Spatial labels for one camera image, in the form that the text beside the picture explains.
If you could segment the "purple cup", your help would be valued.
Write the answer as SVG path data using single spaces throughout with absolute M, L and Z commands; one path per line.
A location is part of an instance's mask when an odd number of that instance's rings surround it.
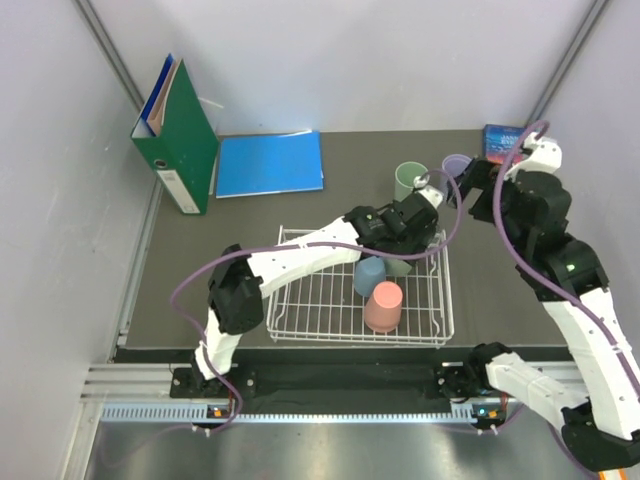
M 441 164 L 441 169 L 446 171 L 452 178 L 460 176 L 464 170 L 469 166 L 472 159 L 463 154 L 451 154 L 448 155 Z M 448 181 L 448 177 L 440 174 L 438 189 L 443 193 L 444 198 L 447 198 L 451 192 L 451 186 Z

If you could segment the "light green cup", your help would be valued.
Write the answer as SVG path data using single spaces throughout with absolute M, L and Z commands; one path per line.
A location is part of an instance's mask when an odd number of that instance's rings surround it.
M 414 180 L 421 178 L 428 169 L 418 162 L 404 162 L 398 165 L 394 172 L 394 200 L 402 201 L 414 189 Z

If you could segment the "blue cup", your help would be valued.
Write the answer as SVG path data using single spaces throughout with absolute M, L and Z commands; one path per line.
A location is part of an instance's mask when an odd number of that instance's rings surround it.
M 386 279 L 384 261 L 379 257 L 360 260 L 354 270 L 354 290 L 362 297 L 370 297 L 375 287 Z

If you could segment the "dark green cup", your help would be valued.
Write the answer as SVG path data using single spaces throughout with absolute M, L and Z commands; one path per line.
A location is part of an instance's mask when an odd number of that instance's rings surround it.
M 384 263 L 386 275 L 389 277 L 405 277 L 413 268 L 410 262 L 394 258 L 385 258 Z

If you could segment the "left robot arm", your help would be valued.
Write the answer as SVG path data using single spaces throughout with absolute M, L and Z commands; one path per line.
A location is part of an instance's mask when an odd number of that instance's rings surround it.
M 378 257 L 415 263 L 437 232 L 442 192 L 425 186 L 401 201 L 358 206 L 328 225 L 264 250 L 234 244 L 208 281 L 205 338 L 194 352 L 192 384 L 205 396 L 226 387 L 241 336 L 265 318 L 265 299 L 305 276 L 337 265 Z

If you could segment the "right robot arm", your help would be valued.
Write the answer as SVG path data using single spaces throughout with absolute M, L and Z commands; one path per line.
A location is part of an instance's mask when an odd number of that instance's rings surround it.
M 475 159 L 456 182 L 481 195 L 471 216 L 496 226 L 521 278 L 559 328 L 585 386 L 574 390 L 499 343 L 474 347 L 453 397 L 499 391 L 546 420 L 585 469 L 599 473 L 639 463 L 639 366 L 614 310 L 595 251 L 568 230 L 572 197 L 555 172 L 562 152 L 537 133 L 516 141 L 519 162 Z

